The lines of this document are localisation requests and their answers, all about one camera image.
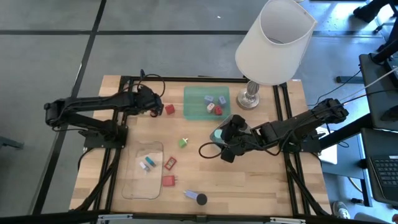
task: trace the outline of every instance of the black cap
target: black cap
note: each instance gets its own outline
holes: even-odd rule
[[[207,196],[205,194],[198,194],[197,202],[199,205],[206,205],[207,203]]]

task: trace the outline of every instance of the clear plastic container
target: clear plastic container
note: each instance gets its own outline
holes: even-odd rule
[[[155,199],[162,187],[163,144],[134,142],[128,148],[128,163],[122,196],[125,199]],[[155,167],[146,160],[149,157]],[[149,170],[144,170],[140,163]]]
[[[205,96],[212,96],[217,106],[218,98],[224,96],[226,104],[222,107],[223,114],[215,115],[207,112]],[[184,88],[184,117],[188,120],[223,120],[231,114],[228,86],[186,86]]]

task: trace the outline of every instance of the green tray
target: green tray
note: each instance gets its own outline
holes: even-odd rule
[[[214,97],[213,103],[218,105],[218,98],[224,96],[226,104],[221,116],[207,113],[205,96]],[[186,86],[184,88],[184,117],[188,120],[223,120],[231,114],[228,86]]]

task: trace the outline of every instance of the blue cube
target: blue cube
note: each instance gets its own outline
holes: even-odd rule
[[[226,100],[225,100],[224,96],[220,96],[220,97],[218,98],[218,104],[219,104],[222,108],[225,107],[225,105],[226,105]]]
[[[208,96],[208,95],[205,96],[205,104],[206,105],[209,105],[210,103],[212,103],[213,100],[214,100],[214,97]]]

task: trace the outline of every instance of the keyboard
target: keyboard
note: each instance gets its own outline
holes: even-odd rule
[[[376,173],[384,198],[390,198],[398,192],[398,156],[371,157],[371,164]]]

